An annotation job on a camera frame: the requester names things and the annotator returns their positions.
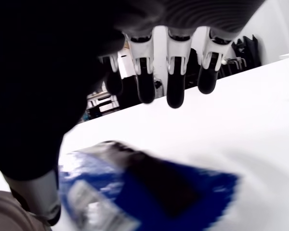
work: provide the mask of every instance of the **metal bracket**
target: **metal bracket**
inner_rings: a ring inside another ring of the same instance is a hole
[[[181,59],[181,75],[185,75],[189,53],[191,51],[192,36],[186,41],[177,41],[167,33],[167,70],[170,75],[174,72],[174,57]]]
[[[111,69],[114,73],[116,73],[118,68],[119,68],[118,53],[116,52],[116,53],[110,55],[109,59],[110,59]]]
[[[134,69],[137,75],[141,75],[140,58],[146,58],[146,69],[148,74],[153,73],[154,47],[153,35],[145,42],[133,42],[127,36]]]
[[[210,38],[210,28],[208,28],[207,34],[206,34],[205,45],[203,48],[202,66],[204,69],[209,68],[211,58],[212,58],[212,53],[215,52],[215,53],[218,53],[218,58],[217,58],[217,62],[216,62],[214,70],[219,71],[219,69],[221,68],[222,59],[227,54],[227,51],[229,47],[231,46],[231,42],[229,42],[228,44],[222,45],[222,44],[218,44],[214,42],[214,40],[215,38]]]

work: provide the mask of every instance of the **white wall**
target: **white wall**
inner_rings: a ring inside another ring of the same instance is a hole
[[[263,64],[279,60],[289,53],[289,0],[268,0],[265,2],[238,36],[259,40]]]

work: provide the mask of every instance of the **white label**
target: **white label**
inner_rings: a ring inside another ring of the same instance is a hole
[[[85,214],[84,231],[134,231],[140,225],[85,180],[74,183],[68,200],[77,213]]]

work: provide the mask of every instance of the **white table surface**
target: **white table surface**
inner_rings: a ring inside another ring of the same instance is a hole
[[[211,230],[289,231],[289,59],[218,80],[210,95],[185,91],[74,127],[61,154],[120,140],[152,155],[242,177],[237,199]],[[0,190],[8,185],[0,174]],[[66,213],[54,231],[73,231]]]

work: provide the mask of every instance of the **beige object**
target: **beige object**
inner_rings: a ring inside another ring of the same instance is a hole
[[[129,43],[127,42],[127,41],[125,41],[125,43],[124,43],[124,47],[123,48],[127,48],[127,49],[129,49],[130,47],[129,47]]]
[[[26,212],[10,192],[0,191],[0,231],[47,231],[40,221]]]

